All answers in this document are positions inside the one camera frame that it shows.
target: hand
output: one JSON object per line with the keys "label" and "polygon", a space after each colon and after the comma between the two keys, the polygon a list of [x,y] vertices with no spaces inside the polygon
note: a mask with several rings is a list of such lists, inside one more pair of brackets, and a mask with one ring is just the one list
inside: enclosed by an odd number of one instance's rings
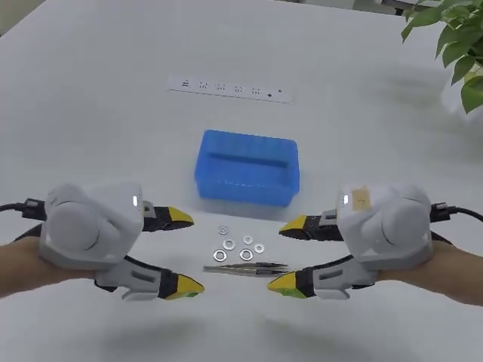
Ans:
{"label": "hand", "polygon": [[433,257],[407,270],[385,270],[380,281],[402,281],[471,305],[483,306],[483,258],[442,241],[433,241]]}
{"label": "hand", "polygon": [[26,237],[0,247],[0,298],[44,285],[94,278],[93,271],[59,268],[38,256],[37,237]]}

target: green plant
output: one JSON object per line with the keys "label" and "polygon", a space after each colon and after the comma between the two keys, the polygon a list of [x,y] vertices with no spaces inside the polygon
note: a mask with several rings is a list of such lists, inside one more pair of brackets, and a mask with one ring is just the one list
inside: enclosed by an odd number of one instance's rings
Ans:
{"label": "green plant", "polygon": [[461,100],[466,113],[483,105],[483,76],[470,72],[475,64],[483,67],[483,0],[436,0],[439,5],[416,12],[419,0],[406,14],[407,26],[401,33],[406,40],[413,28],[446,23],[436,49],[445,67],[456,61],[451,85],[464,78]]}

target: metal washer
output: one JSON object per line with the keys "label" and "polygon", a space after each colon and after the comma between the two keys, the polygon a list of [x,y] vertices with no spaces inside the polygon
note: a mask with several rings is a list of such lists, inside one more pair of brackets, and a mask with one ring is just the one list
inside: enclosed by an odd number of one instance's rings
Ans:
{"label": "metal washer", "polygon": [[254,239],[250,235],[245,235],[243,237],[243,244],[250,245],[254,242]]}
{"label": "metal washer", "polygon": [[229,230],[228,230],[227,226],[220,226],[218,228],[218,234],[220,234],[220,235],[226,235],[226,234],[228,234],[228,231]]}
{"label": "metal washer", "polygon": [[223,240],[223,243],[221,245],[223,249],[228,251],[235,249],[235,241],[232,239]]}
{"label": "metal washer", "polygon": [[243,249],[242,251],[240,251],[240,258],[245,262],[248,262],[254,258],[254,254],[251,252],[250,249]]}
{"label": "metal washer", "polygon": [[255,244],[254,246],[255,253],[261,254],[265,251],[265,245],[263,244]]}
{"label": "metal washer", "polygon": [[213,259],[215,259],[217,262],[224,262],[226,260],[225,250],[221,250],[221,249],[215,250],[213,253]]}

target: white tabletop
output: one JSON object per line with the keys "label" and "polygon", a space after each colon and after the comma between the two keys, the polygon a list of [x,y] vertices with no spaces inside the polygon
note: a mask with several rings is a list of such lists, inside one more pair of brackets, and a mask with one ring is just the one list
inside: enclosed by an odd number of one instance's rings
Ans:
{"label": "white tabletop", "polygon": [[[400,17],[259,0],[49,0],[2,37],[0,201],[42,198],[65,181],[135,179],[147,199],[196,224],[143,235],[132,255],[192,275],[206,292],[129,304],[73,281],[13,296],[0,302],[0,359],[479,359],[481,309],[442,296],[385,283],[348,302],[301,301],[270,293],[265,280],[201,272],[214,263],[219,225],[262,241],[258,261],[303,267],[343,256],[343,244],[277,231],[332,208],[348,181],[416,182],[434,202],[483,210],[481,131],[439,104],[448,79],[434,62],[440,28],[418,29],[403,46],[403,26]],[[169,75],[280,84],[295,101],[168,92]],[[199,200],[193,171],[206,128],[296,140],[301,184],[291,206]],[[31,225],[2,214],[3,242]],[[483,253],[481,227],[462,216],[435,230]]]}

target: outlet socket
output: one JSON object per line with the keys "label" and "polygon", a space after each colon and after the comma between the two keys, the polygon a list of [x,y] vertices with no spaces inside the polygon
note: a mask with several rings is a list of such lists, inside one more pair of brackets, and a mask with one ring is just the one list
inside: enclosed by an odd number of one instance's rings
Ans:
{"label": "outlet socket", "polygon": [[246,84],[233,84],[222,81],[209,81],[190,77],[169,77],[170,91],[180,91],[211,96],[264,100],[266,102],[291,103],[292,96],[280,87],[258,87]]}

